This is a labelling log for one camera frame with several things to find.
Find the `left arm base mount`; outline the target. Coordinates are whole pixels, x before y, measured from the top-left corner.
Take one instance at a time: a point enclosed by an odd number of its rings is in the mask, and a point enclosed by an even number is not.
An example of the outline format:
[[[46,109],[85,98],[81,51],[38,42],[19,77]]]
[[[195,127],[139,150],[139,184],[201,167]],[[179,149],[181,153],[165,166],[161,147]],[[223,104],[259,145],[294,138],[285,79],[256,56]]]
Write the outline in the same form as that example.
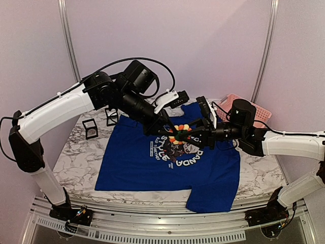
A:
[[[89,209],[86,205],[72,208],[71,205],[65,203],[60,206],[52,205],[49,216],[72,224],[90,226],[93,210]]]

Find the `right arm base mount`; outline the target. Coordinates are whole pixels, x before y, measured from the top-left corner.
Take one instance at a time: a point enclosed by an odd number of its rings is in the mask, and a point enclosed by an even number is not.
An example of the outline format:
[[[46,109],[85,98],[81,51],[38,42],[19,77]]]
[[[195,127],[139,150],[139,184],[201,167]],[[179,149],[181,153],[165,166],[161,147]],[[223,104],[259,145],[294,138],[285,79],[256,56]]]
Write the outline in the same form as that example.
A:
[[[247,210],[245,212],[245,221],[249,227],[286,219],[289,212],[286,207],[280,204],[267,204],[265,207]]]

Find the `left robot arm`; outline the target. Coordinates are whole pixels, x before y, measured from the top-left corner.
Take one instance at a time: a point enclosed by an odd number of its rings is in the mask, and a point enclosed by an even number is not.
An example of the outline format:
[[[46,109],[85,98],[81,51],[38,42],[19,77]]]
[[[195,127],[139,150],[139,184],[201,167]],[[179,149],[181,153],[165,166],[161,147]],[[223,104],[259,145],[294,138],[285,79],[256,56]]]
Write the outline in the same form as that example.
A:
[[[164,126],[171,124],[164,107],[179,96],[174,89],[168,89],[157,98],[156,105],[148,103],[145,91],[158,81],[158,76],[144,65],[144,59],[134,57],[120,73],[108,75],[99,69],[40,106],[14,113],[9,133],[14,160],[34,178],[65,221],[75,217],[75,209],[45,162],[41,137],[71,118],[103,107],[120,110],[138,121],[145,135],[161,134]]]

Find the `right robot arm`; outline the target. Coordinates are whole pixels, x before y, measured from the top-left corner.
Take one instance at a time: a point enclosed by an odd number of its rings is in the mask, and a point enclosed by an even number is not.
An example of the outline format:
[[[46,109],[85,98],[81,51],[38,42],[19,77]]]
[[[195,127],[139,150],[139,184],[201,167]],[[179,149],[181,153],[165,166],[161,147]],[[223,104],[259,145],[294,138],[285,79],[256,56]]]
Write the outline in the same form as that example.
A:
[[[238,140],[239,148],[252,156],[287,155],[311,158],[319,161],[318,170],[300,177],[287,186],[278,188],[263,209],[263,218],[272,222],[282,214],[282,210],[297,200],[324,188],[324,132],[298,133],[279,132],[269,127],[256,128],[253,124],[256,107],[244,99],[235,99],[229,111],[227,122],[210,119],[216,112],[204,97],[198,97],[203,118],[188,125],[174,126],[176,140],[203,148],[213,148],[218,141]]]

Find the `blue printed t-shirt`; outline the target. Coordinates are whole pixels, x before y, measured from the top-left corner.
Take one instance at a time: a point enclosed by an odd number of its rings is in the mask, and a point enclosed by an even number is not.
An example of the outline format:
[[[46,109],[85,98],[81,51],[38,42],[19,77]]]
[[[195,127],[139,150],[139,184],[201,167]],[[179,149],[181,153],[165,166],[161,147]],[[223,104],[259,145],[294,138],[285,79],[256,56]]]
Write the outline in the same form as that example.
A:
[[[214,149],[173,144],[145,136],[140,123],[121,115],[109,138],[95,185],[97,191],[190,190],[186,208],[226,212],[240,179],[240,154],[230,141]]]

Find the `orange yellow flower brooch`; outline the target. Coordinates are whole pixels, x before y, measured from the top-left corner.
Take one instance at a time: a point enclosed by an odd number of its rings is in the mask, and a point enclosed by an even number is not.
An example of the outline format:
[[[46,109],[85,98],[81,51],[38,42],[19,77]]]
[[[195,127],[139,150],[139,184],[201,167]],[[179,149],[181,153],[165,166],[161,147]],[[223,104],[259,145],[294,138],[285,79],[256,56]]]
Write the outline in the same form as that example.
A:
[[[174,145],[182,145],[185,144],[185,141],[180,140],[180,136],[184,134],[185,132],[189,132],[192,130],[192,128],[188,124],[184,125],[175,125],[175,129],[177,130],[176,136],[169,136],[169,141]]]

